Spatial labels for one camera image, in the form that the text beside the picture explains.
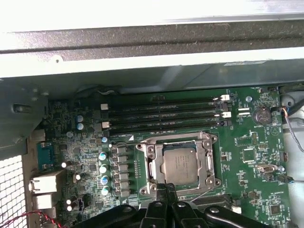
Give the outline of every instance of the screw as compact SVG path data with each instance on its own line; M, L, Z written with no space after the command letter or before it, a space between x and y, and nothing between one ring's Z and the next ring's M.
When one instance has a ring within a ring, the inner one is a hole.
M279 172L284 172L284 171L285 171L285 168L284 168L282 165L280 165L280 166L277 168L277 170L278 170Z
M217 208L210 208L210 211L212 213L219 213L219 209L217 209Z
M183 203L183 202L178 202L178 203L177 203L177 206L178 206L179 208L184 208L184 207L186 206L186 204Z
M247 96L246 97L246 101L249 103L249 102L252 102L252 97L251 96Z
M153 152L154 151L154 148L152 147L152 146L150 146L149 148L148 148L148 152Z

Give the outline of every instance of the chip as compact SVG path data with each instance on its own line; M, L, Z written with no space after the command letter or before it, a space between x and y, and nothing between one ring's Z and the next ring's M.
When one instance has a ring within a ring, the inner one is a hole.
M74 148L73 153L80 154L80 148L79 147Z
M90 164L89 165L89 170L90 171L96 171L97 170L96 164Z
M167 183L184 185L198 181L198 164L194 148L166 150L161 172Z
M86 190L86 188L85 188L85 186L79 186L79 191L85 191Z
M254 162L256 160L256 155L254 149L244 149L243 150L243 162Z
M104 206L104 203L103 202L96 202L96 207L98 208L98 209L102 209L103 208L103 206Z
M96 144L101 144L101 139L100 138L98 138L98 139L96 139Z
M59 150L61 150L61 151L67 150L67 145L66 144L60 144L59 145Z
M277 215L281 213L280 205L271 205L270 206L270 214Z

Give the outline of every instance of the metal mesh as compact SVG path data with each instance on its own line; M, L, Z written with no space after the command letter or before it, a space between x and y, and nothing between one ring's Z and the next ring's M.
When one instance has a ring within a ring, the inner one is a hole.
M0 224L26 211L21 156L0 161ZM7 226L27 227L27 218L22 217Z

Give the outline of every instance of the cable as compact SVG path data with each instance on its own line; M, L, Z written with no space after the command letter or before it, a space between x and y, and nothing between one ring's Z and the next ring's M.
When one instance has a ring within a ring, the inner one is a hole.
M214 189L214 188L209 189L208 191L206 191L206 192L204 192L204 193L200 194L198 197L195 197L195 198L194 198L194 199L192 199L190 202L193 202L193 201L197 200L198 198L202 197L203 195L205 195L206 193L210 192L210 191L211 191L211 190L213 190L213 189Z
M299 84L299 83L293 83L293 84L282 86L282 87L280 87L279 90L280 90L281 94L286 94L286 93L295 92L295 91L303 91L304 85Z
M6 221L3 225L0 226L0 228L3 228L5 226L8 226L9 224L11 224L12 222L14 222L15 220L24 217L24 216L29 216L32 214L39 214L41 217L43 217L45 220L48 220L50 222L52 222L54 225L57 225L59 228L65 228L65 226L62 226L60 223L56 222L53 218L51 218L49 215L45 214L44 212L42 212L41 210L34 210L34 211L30 211L30 212L25 212L19 216L16 216L8 221Z
M114 94L115 93L115 91L114 90L108 90L108 91L106 91L106 92L101 92L101 91L99 91L99 90L97 90L97 92L99 92L101 95L109 95L109 94Z
M284 113L285 113L285 120L286 120L288 129L289 129L289 132L290 132L292 138L294 139L295 143L298 145L299 150L300 150L301 152L304 153L304 149L303 149L303 147L301 146L299 140L297 139L297 137L296 137L296 135L295 135L295 132L293 131L293 129L292 129L292 127L291 127L290 121L289 121L289 119L288 119L288 113L287 113L286 109L283 108L283 111L284 111Z

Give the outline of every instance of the white sticker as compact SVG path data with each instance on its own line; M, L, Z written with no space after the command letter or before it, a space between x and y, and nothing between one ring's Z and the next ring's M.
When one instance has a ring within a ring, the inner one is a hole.
M265 63L265 62L266 62L266 61L226 63L224 66L254 65L254 64L262 64L262 63Z

